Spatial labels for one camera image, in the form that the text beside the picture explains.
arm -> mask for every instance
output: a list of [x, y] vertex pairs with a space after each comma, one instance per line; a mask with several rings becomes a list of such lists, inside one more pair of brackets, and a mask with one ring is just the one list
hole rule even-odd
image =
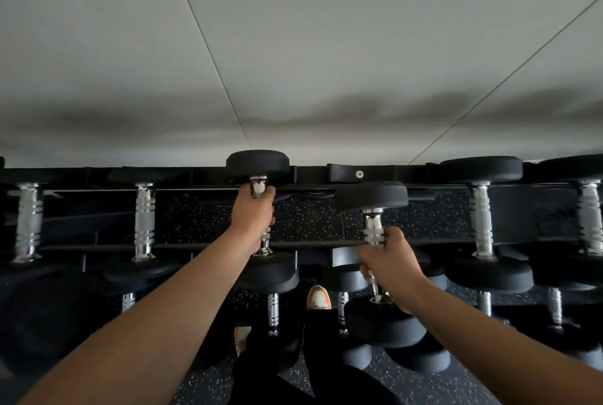
[[358, 248], [360, 259], [396, 304], [415, 315], [502, 403], [603, 403], [603, 373], [438, 289], [422, 274], [402, 231], [388, 228], [386, 236], [383, 251]]
[[239, 191], [230, 228], [173, 277], [74, 349], [19, 405], [169, 403], [272, 218], [274, 188]]

shoe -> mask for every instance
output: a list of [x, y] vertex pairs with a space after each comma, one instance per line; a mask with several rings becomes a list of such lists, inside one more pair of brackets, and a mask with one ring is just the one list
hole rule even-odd
[[240, 356], [247, 349], [247, 336], [252, 331], [250, 325], [235, 327], [236, 356]]
[[330, 310], [331, 299], [327, 290], [315, 284], [307, 293], [306, 308], [308, 310]]

ceiling seam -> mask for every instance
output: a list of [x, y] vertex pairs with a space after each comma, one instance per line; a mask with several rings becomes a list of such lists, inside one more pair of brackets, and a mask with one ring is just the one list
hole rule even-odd
[[230, 94], [228, 93], [228, 89], [226, 89], [226, 86], [224, 84], [224, 80], [222, 79], [222, 75], [220, 74], [220, 71], [218, 70], [218, 66], [216, 65], [216, 61], [214, 59], [214, 56], [211, 52], [211, 50], [209, 49], [209, 45], [207, 44], [207, 40], [205, 40], [205, 36], [203, 35], [203, 31], [201, 30], [201, 25], [199, 24], [199, 20], [197, 19], [197, 16], [195, 15], [195, 11], [192, 9], [192, 5], [191, 5], [191, 1], [190, 0], [186, 0], [186, 3], [189, 6], [189, 9], [191, 10], [191, 14], [193, 19], [195, 20], [195, 23], [197, 24], [197, 28], [199, 29], [199, 34], [201, 35], [201, 39], [203, 40], [203, 44], [205, 45], [205, 48], [207, 49], [207, 53], [209, 54], [210, 59], [212, 60], [212, 64], [214, 64], [214, 68], [216, 70], [216, 73], [218, 74], [218, 78], [220, 79], [220, 83], [222, 83], [222, 89], [224, 89], [224, 93], [226, 94], [226, 98], [228, 99], [229, 103], [230, 103], [230, 108], [232, 108], [232, 112], [235, 114], [236, 120], [239, 124], [239, 127], [241, 128], [241, 132], [243, 134], [243, 137], [245, 138], [245, 141], [247, 142], [247, 146], [249, 147], [249, 149], [252, 148], [252, 145], [249, 143], [249, 139], [247, 138], [247, 135], [245, 134], [245, 129], [243, 129], [243, 124], [241, 124], [241, 120], [239, 118], [239, 115], [237, 115], [236, 113], [236, 109], [235, 106], [232, 104], [232, 100], [230, 99]]
[[415, 157], [412, 161], [410, 161], [408, 163], [408, 165], [411, 165], [414, 161], [416, 161], [419, 157], [421, 157], [429, 148], [431, 148], [433, 146], [433, 144], [435, 142], [437, 142], [444, 135], [446, 135], [454, 126], [456, 126], [460, 121], [462, 121], [465, 118], [465, 116], [467, 116], [469, 113], [471, 113], [479, 104], [481, 104], [484, 100], [486, 100], [495, 90], [497, 90], [498, 88], [500, 88], [500, 86], [505, 81], [507, 81], [511, 76], [513, 76], [515, 73], [517, 73], [523, 66], [525, 66], [528, 62], [530, 62], [536, 56], [536, 54], [538, 54], [540, 51], [542, 51], [545, 48], [545, 46], [547, 46], [550, 42], [552, 42], [557, 36], [559, 36], [559, 34], [561, 34], [570, 25], [572, 25], [574, 23], [574, 21], [576, 21], [578, 18], [580, 18], [580, 16], [582, 16], [584, 13], [586, 13], [597, 2], [599, 2], [599, 0], [593, 0], [584, 10], [582, 10], [580, 13], [578, 13], [572, 20], [570, 20], [565, 26], [563, 26], [561, 30], [559, 30], [555, 35], [553, 35], [551, 38], [549, 38], [545, 44], [543, 44], [540, 48], [538, 48], [538, 50], [536, 50], [536, 52], [534, 54], [532, 54], [529, 58], [527, 58], [519, 67], [517, 67], [515, 70], [513, 70], [503, 81], [501, 81], [496, 86], [494, 86], [494, 89], [492, 89], [489, 93], [487, 93], [480, 101], [478, 101], [478, 103], [476, 103], [469, 110], [467, 110], [465, 112], [465, 114], [463, 114], [459, 119], [457, 119], [452, 124], [452, 126], [448, 127], [444, 132], [442, 132], [433, 142], [431, 142], [427, 146], [427, 148], [425, 148], [424, 150], [422, 150], [417, 155], [417, 157]]

black pants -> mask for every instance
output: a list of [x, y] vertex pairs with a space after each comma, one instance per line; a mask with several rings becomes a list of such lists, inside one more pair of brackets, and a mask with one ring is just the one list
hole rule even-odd
[[329, 322], [328, 310], [307, 312], [303, 353], [310, 374], [315, 398], [300, 391], [278, 375], [269, 374], [262, 367], [262, 353], [245, 351], [233, 370], [234, 385], [231, 405], [258, 404], [401, 404], [389, 389], [369, 374], [343, 365], [333, 352], [333, 344], [324, 336], [326, 330], [335, 330]]

hand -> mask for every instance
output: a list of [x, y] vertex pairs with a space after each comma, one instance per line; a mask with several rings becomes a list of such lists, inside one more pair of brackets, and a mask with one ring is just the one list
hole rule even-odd
[[377, 283], [389, 292], [400, 309], [410, 313], [417, 288], [431, 282], [421, 271], [417, 258], [400, 228], [386, 227], [384, 232], [387, 243], [383, 250], [375, 249], [371, 245], [362, 245], [356, 250], [358, 257], [364, 262], [361, 267], [362, 274], [368, 281], [370, 269]]
[[267, 186], [262, 195], [254, 199], [249, 183], [239, 189], [235, 206], [232, 208], [230, 230], [252, 241], [252, 253], [260, 248], [262, 234], [274, 224], [272, 203], [275, 192], [274, 186]]

